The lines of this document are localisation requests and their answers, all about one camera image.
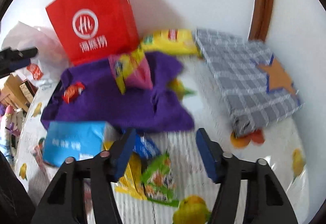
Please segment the blue cookie packet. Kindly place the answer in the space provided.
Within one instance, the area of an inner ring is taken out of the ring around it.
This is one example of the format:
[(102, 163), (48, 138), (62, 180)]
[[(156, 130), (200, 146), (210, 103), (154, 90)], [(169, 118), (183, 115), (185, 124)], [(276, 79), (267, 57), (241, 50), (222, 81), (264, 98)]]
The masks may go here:
[(143, 160), (150, 160), (161, 155), (161, 151), (150, 138), (139, 135), (135, 136), (133, 152)]

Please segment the red snack packet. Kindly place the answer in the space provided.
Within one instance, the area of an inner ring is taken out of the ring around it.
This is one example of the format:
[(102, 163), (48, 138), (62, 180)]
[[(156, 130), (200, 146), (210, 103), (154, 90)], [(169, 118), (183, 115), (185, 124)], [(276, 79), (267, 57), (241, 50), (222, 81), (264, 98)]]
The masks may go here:
[(70, 85), (62, 95), (62, 99), (65, 103), (69, 104), (73, 102), (85, 89), (85, 85), (81, 82), (76, 82)]

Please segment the pink yellow snack bag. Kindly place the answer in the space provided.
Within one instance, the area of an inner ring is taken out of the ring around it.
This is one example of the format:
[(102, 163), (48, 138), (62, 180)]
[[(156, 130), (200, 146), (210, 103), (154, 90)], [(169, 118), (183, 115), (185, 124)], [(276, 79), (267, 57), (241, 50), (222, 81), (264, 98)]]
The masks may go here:
[(143, 90), (153, 89), (149, 63), (141, 48), (130, 53), (110, 55), (108, 61), (122, 95), (130, 87)]

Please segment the yellow snack packet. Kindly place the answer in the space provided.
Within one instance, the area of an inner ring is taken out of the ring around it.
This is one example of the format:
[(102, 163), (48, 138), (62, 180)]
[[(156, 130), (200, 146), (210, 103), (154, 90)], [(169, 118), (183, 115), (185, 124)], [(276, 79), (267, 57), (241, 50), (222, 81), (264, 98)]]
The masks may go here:
[(114, 189), (118, 193), (128, 194), (135, 199), (147, 200), (141, 182), (141, 159), (135, 149), (133, 149), (123, 176), (119, 178)]

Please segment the white Miniso plastic bag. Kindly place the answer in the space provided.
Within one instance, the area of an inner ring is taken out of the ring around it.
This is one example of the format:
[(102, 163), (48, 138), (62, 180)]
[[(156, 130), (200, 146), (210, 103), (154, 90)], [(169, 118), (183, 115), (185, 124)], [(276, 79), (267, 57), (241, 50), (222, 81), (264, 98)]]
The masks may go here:
[(2, 43), (20, 59), (14, 70), (24, 75), (35, 87), (50, 87), (60, 81), (70, 61), (56, 33), (45, 27), (31, 27), (18, 22)]

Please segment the blue tissue pack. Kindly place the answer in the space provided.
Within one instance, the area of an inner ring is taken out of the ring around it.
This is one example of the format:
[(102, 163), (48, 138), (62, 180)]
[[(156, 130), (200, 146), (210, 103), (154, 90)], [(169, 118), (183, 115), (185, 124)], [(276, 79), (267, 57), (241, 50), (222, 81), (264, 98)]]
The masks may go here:
[(99, 154), (104, 143), (120, 133), (106, 121), (52, 121), (44, 141), (43, 161), (60, 167), (68, 157), (85, 160)]

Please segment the green snack packet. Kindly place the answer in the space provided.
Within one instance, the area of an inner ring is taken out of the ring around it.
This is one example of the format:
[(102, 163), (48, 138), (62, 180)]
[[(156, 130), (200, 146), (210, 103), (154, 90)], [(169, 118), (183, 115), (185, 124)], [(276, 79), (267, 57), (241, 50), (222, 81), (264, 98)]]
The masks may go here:
[(155, 157), (141, 175), (148, 201), (177, 208), (176, 183), (168, 152)]

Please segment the purple plush toy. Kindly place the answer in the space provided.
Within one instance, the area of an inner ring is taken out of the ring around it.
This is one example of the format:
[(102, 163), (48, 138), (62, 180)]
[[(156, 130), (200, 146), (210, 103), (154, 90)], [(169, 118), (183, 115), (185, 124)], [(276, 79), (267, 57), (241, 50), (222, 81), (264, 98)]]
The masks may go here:
[(1, 153), (7, 160), (15, 157), (23, 120), (23, 110), (14, 109), (11, 105), (6, 106), (1, 114)]

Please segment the purple towel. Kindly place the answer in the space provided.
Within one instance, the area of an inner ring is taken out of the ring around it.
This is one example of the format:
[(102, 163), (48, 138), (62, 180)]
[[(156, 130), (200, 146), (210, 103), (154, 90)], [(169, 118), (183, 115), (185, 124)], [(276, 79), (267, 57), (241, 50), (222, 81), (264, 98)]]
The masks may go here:
[[(167, 84), (183, 70), (174, 57), (158, 51), (146, 53), (152, 90), (131, 87), (124, 95), (118, 89), (108, 59), (66, 69), (61, 82), (41, 115), (48, 128), (52, 121), (107, 121), (114, 127), (136, 128), (141, 132), (187, 131), (195, 127), (191, 114)], [(85, 85), (71, 103), (62, 99), (73, 83)]]

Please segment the grey checked fabric box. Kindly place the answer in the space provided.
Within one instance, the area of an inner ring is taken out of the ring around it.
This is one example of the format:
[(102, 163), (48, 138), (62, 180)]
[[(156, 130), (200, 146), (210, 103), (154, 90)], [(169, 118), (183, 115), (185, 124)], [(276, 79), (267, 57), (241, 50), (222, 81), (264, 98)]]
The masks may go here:
[(237, 137), (301, 108), (291, 77), (264, 42), (207, 29), (196, 29), (192, 35), (225, 100)]

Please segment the red Haidilao paper bag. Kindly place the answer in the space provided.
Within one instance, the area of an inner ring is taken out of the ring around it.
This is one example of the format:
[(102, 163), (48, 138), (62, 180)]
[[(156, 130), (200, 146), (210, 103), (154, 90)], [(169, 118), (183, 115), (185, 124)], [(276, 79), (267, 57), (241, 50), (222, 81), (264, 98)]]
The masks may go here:
[(46, 12), (73, 65), (129, 53), (139, 45), (129, 0), (55, 0)]

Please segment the yellow chips bag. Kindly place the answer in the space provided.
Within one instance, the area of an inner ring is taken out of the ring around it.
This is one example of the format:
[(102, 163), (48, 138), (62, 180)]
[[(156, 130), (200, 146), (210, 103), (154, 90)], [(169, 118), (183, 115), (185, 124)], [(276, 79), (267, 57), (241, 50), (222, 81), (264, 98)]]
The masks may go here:
[(199, 56), (191, 30), (167, 29), (158, 30), (146, 35), (139, 47), (144, 52), (159, 51), (171, 56)]

